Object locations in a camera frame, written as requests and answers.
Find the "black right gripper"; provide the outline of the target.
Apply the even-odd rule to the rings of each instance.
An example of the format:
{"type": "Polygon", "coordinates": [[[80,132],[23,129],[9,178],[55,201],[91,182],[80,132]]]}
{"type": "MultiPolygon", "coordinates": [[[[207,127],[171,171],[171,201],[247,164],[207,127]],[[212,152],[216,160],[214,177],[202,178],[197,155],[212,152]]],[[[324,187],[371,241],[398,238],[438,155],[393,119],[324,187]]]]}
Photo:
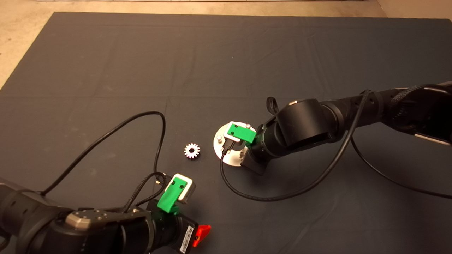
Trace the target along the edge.
{"type": "Polygon", "coordinates": [[[274,159],[274,154],[263,143],[251,144],[243,152],[241,166],[257,175],[264,175],[268,163],[274,159]]]}

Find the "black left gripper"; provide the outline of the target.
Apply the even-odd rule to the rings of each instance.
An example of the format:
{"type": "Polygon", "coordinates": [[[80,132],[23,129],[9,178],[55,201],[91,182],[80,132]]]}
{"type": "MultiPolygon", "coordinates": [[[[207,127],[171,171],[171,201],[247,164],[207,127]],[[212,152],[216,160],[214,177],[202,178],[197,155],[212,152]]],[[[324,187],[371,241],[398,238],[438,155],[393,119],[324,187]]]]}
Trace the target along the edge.
{"type": "Polygon", "coordinates": [[[199,225],[183,214],[152,212],[152,251],[168,247],[178,254],[190,254],[210,233],[211,225],[199,225]]]}

